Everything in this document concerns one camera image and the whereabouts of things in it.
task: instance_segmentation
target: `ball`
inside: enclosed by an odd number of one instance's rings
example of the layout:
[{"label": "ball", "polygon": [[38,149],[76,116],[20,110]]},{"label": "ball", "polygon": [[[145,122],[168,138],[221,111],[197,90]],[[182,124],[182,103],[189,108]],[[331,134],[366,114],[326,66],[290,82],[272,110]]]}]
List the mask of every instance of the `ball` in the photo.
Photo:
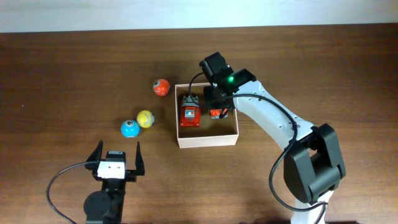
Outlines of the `ball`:
[{"label": "ball", "polygon": [[120,131],[126,138],[134,138],[139,134],[139,125],[133,120],[127,120],[123,122]]},{"label": "ball", "polygon": [[154,115],[147,110],[143,110],[137,115],[137,123],[143,128],[149,128],[155,122]]},{"label": "ball", "polygon": [[160,79],[156,80],[153,89],[158,96],[165,96],[169,93],[170,83],[167,80]]}]

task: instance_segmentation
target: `box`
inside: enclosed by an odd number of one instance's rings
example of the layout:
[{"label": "box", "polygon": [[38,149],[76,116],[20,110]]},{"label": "box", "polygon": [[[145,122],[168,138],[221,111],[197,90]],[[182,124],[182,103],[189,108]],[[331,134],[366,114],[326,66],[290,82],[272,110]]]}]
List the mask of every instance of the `box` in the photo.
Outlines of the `box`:
[{"label": "box", "polygon": [[189,147],[233,146],[239,136],[236,109],[228,113],[227,118],[212,119],[204,108],[203,87],[209,83],[194,83],[191,86],[193,96],[199,96],[201,110],[200,127],[180,128],[180,105],[182,97],[188,96],[189,84],[175,86],[175,120],[177,141],[181,149]]}]

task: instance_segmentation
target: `toy car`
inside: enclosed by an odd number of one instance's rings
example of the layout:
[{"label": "toy car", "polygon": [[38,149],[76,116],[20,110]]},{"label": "toy car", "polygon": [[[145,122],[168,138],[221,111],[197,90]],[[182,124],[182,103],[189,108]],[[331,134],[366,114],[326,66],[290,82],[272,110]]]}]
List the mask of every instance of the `toy car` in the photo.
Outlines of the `toy car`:
[{"label": "toy car", "polygon": [[220,118],[221,111],[222,111],[222,109],[212,109],[212,110],[210,110],[210,116],[211,116],[211,118],[212,118],[212,119],[219,119],[219,118]]},{"label": "toy car", "polygon": [[188,96],[183,96],[180,110],[180,127],[200,127],[200,107]]}]

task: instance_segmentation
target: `blue ball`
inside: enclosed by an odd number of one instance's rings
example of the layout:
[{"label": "blue ball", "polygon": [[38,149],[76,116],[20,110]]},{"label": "blue ball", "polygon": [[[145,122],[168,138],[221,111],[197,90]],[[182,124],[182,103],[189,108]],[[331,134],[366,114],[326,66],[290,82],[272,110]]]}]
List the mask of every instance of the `blue ball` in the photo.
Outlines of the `blue ball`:
[{"label": "blue ball", "polygon": [[126,138],[134,138],[139,134],[139,125],[136,121],[127,120],[123,122],[122,127],[120,128],[123,136]]}]

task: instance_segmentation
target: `cable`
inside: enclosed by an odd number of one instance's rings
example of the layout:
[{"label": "cable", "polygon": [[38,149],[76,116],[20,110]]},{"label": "cable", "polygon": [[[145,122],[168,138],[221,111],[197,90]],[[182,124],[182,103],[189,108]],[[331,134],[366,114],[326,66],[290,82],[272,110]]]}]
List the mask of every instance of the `cable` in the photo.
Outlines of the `cable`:
[{"label": "cable", "polygon": [[82,165],[86,165],[86,164],[93,164],[93,163],[97,163],[97,162],[98,162],[98,161],[81,162],[81,163],[79,163],[79,164],[75,164],[75,165],[72,165],[72,166],[70,166],[70,167],[67,167],[67,168],[61,170],[58,174],[55,174],[55,176],[50,180],[50,183],[49,183],[49,185],[47,186],[47,190],[46,190],[47,201],[48,201],[48,203],[50,204],[51,208],[54,209],[54,211],[55,211],[58,215],[60,215],[60,216],[63,217],[64,219],[68,220],[68,221],[69,221],[70,223],[72,223],[72,224],[77,224],[77,223],[74,222],[74,221],[73,221],[72,219],[70,219],[69,217],[67,217],[66,215],[64,215],[62,212],[60,212],[60,211],[55,207],[55,205],[52,203],[52,201],[51,201],[51,199],[50,199],[50,188],[51,188],[51,185],[52,185],[52,183],[55,181],[55,179],[56,179],[57,177],[59,177],[61,174],[63,174],[64,172],[66,172],[66,171],[68,171],[68,170],[70,170],[70,169],[72,169],[72,168],[78,167],[78,166],[82,166]]},{"label": "cable", "polygon": [[192,102],[193,102],[194,104],[198,105],[198,106],[199,106],[199,103],[196,102],[196,101],[193,99],[193,97],[192,97],[192,94],[191,94],[191,86],[192,86],[192,83],[193,83],[194,79],[196,79],[196,78],[197,78],[199,75],[201,75],[201,74],[203,74],[203,72],[201,72],[201,73],[195,75],[195,76],[191,79],[191,82],[189,83],[189,89],[188,89],[189,97],[191,98]]},{"label": "cable", "polygon": [[274,188],[273,181],[272,181],[273,178],[274,178],[274,174],[275,174],[276,168],[278,168],[278,165],[280,164],[280,162],[282,161],[282,159],[283,159],[283,158],[287,155],[287,153],[291,150],[291,148],[292,148],[294,142],[297,140],[297,133],[298,133],[298,130],[297,130],[297,124],[296,124],[296,122],[295,122],[294,119],[291,117],[291,115],[290,115],[283,107],[281,107],[281,105],[277,104],[275,101],[272,101],[272,100],[270,100],[270,99],[268,99],[268,98],[266,98],[266,97],[264,97],[264,96],[255,95],[255,94],[250,94],[250,93],[245,93],[245,94],[237,94],[237,95],[227,96],[227,97],[224,97],[224,99],[227,100],[227,99],[230,99],[230,98],[237,98],[237,97],[255,97],[255,98],[259,98],[259,100],[265,100],[265,101],[269,102],[270,104],[276,106],[281,112],[283,112],[283,114],[286,115],[286,117],[287,117],[287,118],[290,120],[290,122],[292,123],[293,131],[294,131],[293,137],[292,137],[292,139],[290,140],[289,145],[284,149],[284,151],[282,152],[282,154],[278,157],[278,159],[275,161],[274,165],[272,166],[272,169],[271,169],[271,171],[269,172],[268,184],[269,184],[269,188],[270,188],[270,190],[271,190],[271,193],[272,193],[273,196],[276,198],[276,200],[277,200],[279,203],[281,203],[284,207],[286,207],[286,208],[288,208],[288,209],[290,209],[290,210],[292,210],[292,211],[295,211],[295,212],[309,212],[309,211],[311,211],[311,210],[313,210],[313,209],[315,209],[315,208],[317,208],[317,207],[319,207],[319,206],[323,206],[323,209],[322,209],[321,213],[319,214],[317,220],[315,221],[315,224],[317,224],[317,223],[322,219],[322,216],[325,214],[326,206],[328,205],[327,202],[319,202],[319,203],[316,203],[315,205],[312,205],[312,206],[309,207],[309,208],[295,208],[295,207],[292,207],[292,206],[286,204],[286,203],[277,195],[277,193],[276,193],[276,191],[275,191],[275,188]]}]

